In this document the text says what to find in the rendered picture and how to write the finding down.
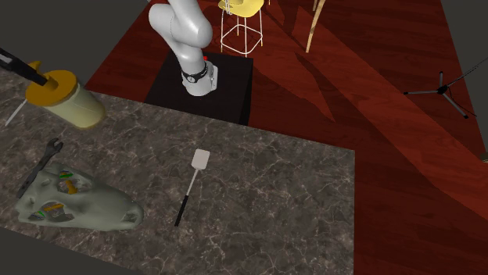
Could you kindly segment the black robot stand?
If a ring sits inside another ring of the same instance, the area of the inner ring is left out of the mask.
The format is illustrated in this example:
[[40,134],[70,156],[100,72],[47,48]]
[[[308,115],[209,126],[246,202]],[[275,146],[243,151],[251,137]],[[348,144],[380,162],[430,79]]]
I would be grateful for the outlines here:
[[212,52],[204,55],[218,69],[215,91],[202,97],[190,95],[182,84],[177,58],[170,52],[145,103],[246,126],[250,113],[253,60]]

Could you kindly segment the black wrench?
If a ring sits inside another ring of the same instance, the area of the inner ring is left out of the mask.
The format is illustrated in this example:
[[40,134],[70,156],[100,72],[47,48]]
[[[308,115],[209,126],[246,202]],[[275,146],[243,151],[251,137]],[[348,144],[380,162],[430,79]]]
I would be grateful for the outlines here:
[[59,153],[63,148],[63,143],[59,141],[57,137],[51,139],[46,147],[43,156],[40,158],[36,166],[32,169],[30,174],[28,175],[27,179],[21,184],[19,190],[16,193],[16,197],[18,199],[22,198],[25,194],[26,190],[30,187],[30,185],[34,182],[38,173],[45,168],[49,160]]

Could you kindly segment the tan wooden chair leg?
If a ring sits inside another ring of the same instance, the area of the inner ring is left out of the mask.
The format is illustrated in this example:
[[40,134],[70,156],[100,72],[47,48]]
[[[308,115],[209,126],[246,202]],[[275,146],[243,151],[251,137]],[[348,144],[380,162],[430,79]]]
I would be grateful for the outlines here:
[[326,0],[314,0],[314,7],[313,7],[314,17],[312,19],[309,35],[307,38],[307,45],[306,45],[306,50],[305,50],[306,53],[310,52],[310,47],[311,47],[311,44],[313,41],[314,31],[315,31],[316,26],[318,25],[319,17],[321,15],[321,11],[324,7],[325,2],[326,2]]

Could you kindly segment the thin white stick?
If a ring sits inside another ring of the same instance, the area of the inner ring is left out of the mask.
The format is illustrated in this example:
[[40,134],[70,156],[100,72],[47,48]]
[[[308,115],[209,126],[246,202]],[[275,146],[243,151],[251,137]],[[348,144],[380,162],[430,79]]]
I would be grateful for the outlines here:
[[25,106],[25,104],[27,103],[27,100],[24,99],[17,107],[16,109],[14,110],[14,112],[11,114],[11,116],[6,120],[5,122],[5,127],[7,127],[11,121],[15,118],[15,116],[19,113],[19,111]]

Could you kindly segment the pale green skull-shaped holder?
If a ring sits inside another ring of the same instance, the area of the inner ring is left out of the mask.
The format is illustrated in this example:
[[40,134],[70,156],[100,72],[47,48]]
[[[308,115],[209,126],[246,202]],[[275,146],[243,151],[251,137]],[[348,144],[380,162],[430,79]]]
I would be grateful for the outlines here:
[[24,223],[101,231],[134,229],[145,215],[126,193],[59,162],[38,172],[15,210]]

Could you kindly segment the pale container with yellow lid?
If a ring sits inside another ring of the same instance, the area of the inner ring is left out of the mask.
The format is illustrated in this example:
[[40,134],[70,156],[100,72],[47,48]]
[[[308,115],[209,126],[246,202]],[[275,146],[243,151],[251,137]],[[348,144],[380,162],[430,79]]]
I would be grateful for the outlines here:
[[47,79],[44,86],[31,82],[25,92],[26,100],[40,106],[80,129],[99,123],[106,114],[103,104],[68,70],[52,70],[41,74]]

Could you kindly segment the grey tripod stand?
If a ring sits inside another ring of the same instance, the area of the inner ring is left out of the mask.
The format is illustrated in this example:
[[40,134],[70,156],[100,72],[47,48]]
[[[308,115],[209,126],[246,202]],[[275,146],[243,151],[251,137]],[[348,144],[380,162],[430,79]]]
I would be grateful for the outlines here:
[[458,102],[455,101],[455,99],[452,97],[452,91],[450,87],[457,83],[458,81],[464,79],[466,76],[468,76],[470,73],[474,72],[477,70],[483,63],[488,61],[488,56],[483,59],[482,61],[478,62],[476,65],[474,65],[471,69],[469,69],[466,73],[463,73],[456,79],[452,80],[451,82],[445,84],[443,82],[443,71],[439,72],[439,87],[436,90],[430,90],[430,91],[407,91],[404,92],[404,95],[427,95],[427,94],[438,94],[443,96],[462,116],[464,119],[468,119],[469,115],[471,114],[472,116],[476,116],[475,113],[468,111],[465,107],[460,105]]

